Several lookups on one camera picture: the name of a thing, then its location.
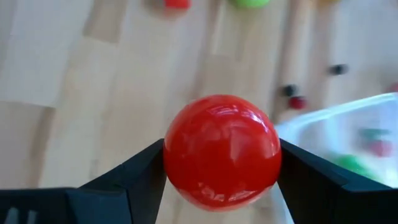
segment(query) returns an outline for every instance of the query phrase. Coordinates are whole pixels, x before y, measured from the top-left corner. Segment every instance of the small black ball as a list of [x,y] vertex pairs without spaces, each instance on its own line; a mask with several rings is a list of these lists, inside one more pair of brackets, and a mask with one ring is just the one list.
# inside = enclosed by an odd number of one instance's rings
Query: small black ball
[[283,89],[283,94],[287,97],[292,97],[296,95],[297,92],[297,86],[295,85],[287,85]]
[[347,71],[348,71],[347,65],[334,65],[334,66],[330,67],[330,73],[332,75],[346,74]]

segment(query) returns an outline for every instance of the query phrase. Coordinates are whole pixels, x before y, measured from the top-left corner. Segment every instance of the red object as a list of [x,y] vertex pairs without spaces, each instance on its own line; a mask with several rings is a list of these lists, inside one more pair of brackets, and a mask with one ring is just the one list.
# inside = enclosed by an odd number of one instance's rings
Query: red object
[[289,99],[289,106],[296,110],[302,110],[307,106],[304,96],[293,96]]
[[392,144],[389,141],[373,141],[370,148],[379,157],[389,157],[392,154]]
[[390,87],[391,92],[398,92],[398,83],[394,83]]
[[190,0],[165,0],[165,6],[176,9],[189,9],[191,2]]
[[232,210],[276,182],[282,154],[274,126],[250,102],[213,95],[184,107],[164,143],[165,171],[191,203]]

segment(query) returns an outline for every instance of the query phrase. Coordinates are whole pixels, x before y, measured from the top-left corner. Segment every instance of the green ball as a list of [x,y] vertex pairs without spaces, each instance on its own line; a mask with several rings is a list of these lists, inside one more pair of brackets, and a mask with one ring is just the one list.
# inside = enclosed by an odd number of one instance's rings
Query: green ball
[[371,180],[379,181],[377,176],[373,174],[356,156],[343,155],[334,160],[334,163],[342,168],[348,169],[354,173],[367,177]]
[[239,7],[257,8],[265,6],[270,0],[233,0]]

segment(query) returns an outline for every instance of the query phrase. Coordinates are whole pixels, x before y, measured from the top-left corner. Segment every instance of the green block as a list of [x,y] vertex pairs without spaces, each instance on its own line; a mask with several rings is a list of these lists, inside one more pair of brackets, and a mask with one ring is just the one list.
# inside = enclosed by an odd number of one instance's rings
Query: green block
[[363,128],[359,130],[359,135],[369,141],[380,140],[382,136],[390,134],[389,130],[377,128]]
[[265,6],[270,0],[233,0],[239,7],[258,8]]

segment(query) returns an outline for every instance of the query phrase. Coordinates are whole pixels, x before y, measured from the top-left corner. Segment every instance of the green object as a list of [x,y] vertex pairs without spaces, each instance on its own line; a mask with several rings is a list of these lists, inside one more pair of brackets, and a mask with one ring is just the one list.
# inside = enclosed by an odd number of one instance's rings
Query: green object
[[362,164],[356,156],[353,155],[338,156],[335,159],[334,163],[356,174],[378,181],[378,178],[368,168],[366,168],[366,166]]
[[265,6],[270,0],[233,0],[239,7],[257,8]]
[[388,134],[390,134],[390,131],[386,129],[362,128],[359,130],[359,135],[368,141],[380,140],[382,136]]

